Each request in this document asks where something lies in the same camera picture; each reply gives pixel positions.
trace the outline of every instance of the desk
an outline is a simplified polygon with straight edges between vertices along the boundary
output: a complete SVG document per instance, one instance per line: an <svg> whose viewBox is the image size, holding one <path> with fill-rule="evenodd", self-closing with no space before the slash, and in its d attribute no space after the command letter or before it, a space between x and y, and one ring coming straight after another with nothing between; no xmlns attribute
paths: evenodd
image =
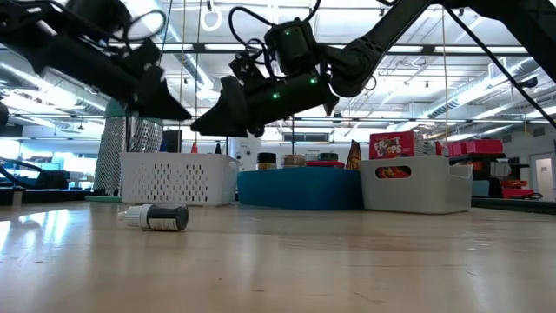
<svg viewBox="0 0 556 313"><path fill-rule="evenodd" d="M0 212L11 312L554 312L556 216L195 207L185 232L128 206Z"/></svg>

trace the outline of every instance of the white basket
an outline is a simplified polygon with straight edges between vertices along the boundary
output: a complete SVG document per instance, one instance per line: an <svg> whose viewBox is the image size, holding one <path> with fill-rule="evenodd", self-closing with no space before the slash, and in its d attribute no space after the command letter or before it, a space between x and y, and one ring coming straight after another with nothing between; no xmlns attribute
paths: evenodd
<svg viewBox="0 0 556 313"><path fill-rule="evenodd" d="M408 178L378 178L382 167L407 166ZM449 214L471 207L473 166L450 166L443 156L401 157L361 162L363 201L367 210Z"/></svg>
<svg viewBox="0 0 556 313"><path fill-rule="evenodd" d="M125 203L232 203L238 162L224 155L122 153Z"/></svg>

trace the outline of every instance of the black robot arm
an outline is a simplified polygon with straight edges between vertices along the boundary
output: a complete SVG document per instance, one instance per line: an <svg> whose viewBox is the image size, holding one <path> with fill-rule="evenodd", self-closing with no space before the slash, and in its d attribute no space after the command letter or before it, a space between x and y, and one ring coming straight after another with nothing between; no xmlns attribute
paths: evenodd
<svg viewBox="0 0 556 313"><path fill-rule="evenodd" d="M142 117L191 118L169 94L164 71L156 65L161 51L150 39L137 40L141 45L134 50L129 40L109 43L118 39L115 32L127 34L133 23L119 0L69 0L66 6L0 0L0 43L25 57L36 73L58 70Z"/></svg>
<svg viewBox="0 0 556 313"><path fill-rule="evenodd" d="M195 121L191 129L203 135L244 137L249 131L260 136L267 123L320 104L330 115L338 101L336 95L355 97L360 94L390 47L432 3L449 9L470 7L484 17L501 21L556 81L554 49L547 48L556 49L556 32L553 31L556 9L550 0L380 2L391 6L387 14L366 35L343 49L318 44L307 20L295 19L274 25L264 37L268 50L265 59L275 59L286 76L270 73L269 77L264 77L255 66L255 57L247 52L238 54L230 64L235 77L224 78L226 82L222 81L218 103ZM528 98L521 88L518 89ZM532 99L527 100L544 113ZM553 123L548 115L543 116Z"/></svg>

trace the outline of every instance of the pill bottle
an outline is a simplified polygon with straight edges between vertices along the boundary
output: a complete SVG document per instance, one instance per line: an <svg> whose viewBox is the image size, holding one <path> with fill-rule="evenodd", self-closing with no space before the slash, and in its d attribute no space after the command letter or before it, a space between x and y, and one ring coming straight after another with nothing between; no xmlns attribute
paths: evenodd
<svg viewBox="0 0 556 313"><path fill-rule="evenodd" d="M144 204L118 213L118 220L142 230L181 231L188 225L189 210L185 205Z"/></svg>

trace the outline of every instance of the blue container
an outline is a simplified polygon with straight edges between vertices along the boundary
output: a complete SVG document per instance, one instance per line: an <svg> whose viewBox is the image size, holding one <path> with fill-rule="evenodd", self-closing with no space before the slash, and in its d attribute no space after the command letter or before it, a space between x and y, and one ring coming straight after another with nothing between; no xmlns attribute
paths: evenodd
<svg viewBox="0 0 556 313"><path fill-rule="evenodd" d="M239 173L240 203L294 210L363 210L358 170L293 168Z"/></svg>

